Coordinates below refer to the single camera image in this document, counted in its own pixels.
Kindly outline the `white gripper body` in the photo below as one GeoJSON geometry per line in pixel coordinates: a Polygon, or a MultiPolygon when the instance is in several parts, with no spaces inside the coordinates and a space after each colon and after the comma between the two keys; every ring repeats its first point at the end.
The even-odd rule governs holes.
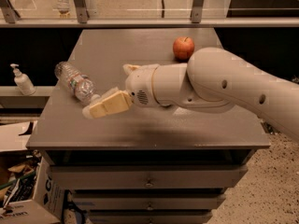
{"type": "Polygon", "coordinates": [[[153,75],[158,67],[158,64],[140,65],[139,69],[127,76],[125,89],[135,105],[140,107],[157,107],[159,105],[152,88],[153,75]]]}

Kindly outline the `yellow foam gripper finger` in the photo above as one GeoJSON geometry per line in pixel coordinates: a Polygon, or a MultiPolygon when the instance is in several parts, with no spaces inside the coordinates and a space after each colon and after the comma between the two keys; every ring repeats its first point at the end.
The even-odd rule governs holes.
{"type": "Polygon", "coordinates": [[[130,76],[135,70],[140,68],[140,65],[124,64],[122,66],[124,73],[130,76]]]}
{"type": "Polygon", "coordinates": [[[102,95],[93,95],[91,102],[82,109],[82,114],[87,119],[98,119],[127,111],[132,104],[129,93],[115,87],[102,95]]]}

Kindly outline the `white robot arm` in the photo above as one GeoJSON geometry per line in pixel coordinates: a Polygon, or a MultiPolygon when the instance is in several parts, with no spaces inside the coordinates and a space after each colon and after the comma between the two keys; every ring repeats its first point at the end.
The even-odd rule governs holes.
{"type": "Polygon", "coordinates": [[[199,112],[225,112],[233,105],[256,114],[299,140],[299,87],[219,48],[197,50],[186,63],[123,67],[123,91],[114,88],[83,108],[88,119],[139,107],[171,105],[199,112]]]}

